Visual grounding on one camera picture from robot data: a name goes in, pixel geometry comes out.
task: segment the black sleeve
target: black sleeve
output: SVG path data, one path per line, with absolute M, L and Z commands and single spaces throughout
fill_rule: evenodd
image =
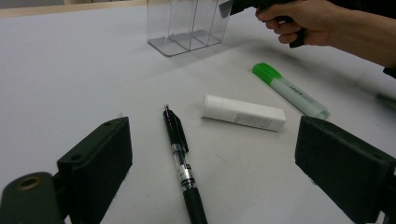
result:
M 391 77 L 396 78 L 396 70 L 395 69 L 385 68 L 384 69 L 384 73 L 387 74 L 387 75 L 390 75 Z

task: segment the pen grip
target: pen grip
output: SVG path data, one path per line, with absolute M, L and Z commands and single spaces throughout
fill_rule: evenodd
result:
M 186 189 L 183 192 L 184 201 L 189 211 L 191 224 L 207 224 L 201 196 L 197 188 Z

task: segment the pen clip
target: pen clip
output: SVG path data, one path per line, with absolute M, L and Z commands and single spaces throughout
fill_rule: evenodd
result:
M 184 147 L 186 152 L 189 152 L 189 146 L 187 145 L 186 135 L 184 135 L 183 126 L 181 125 L 181 121 L 176 116 L 175 113 L 173 113 L 173 116 L 174 116 L 175 122 L 176 122 L 177 134 L 178 134 L 178 137 L 179 137 L 179 139 L 181 141 L 180 144 Z

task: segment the green cap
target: green cap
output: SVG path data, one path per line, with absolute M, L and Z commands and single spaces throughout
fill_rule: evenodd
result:
M 272 80 L 275 78 L 281 78 L 282 76 L 266 63 L 257 63 L 253 66 L 253 73 L 256 74 L 261 80 L 263 80 L 268 85 L 271 85 Z

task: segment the black pen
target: black pen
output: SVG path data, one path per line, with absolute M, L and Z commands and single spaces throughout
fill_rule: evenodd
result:
M 184 201 L 189 211 L 191 224 L 207 224 L 201 197 L 187 158 L 189 147 L 187 146 L 186 136 L 184 135 L 180 119 L 169 109 L 168 105 L 165 106 L 163 117 L 174 153 L 178 179 L 183 190 Z

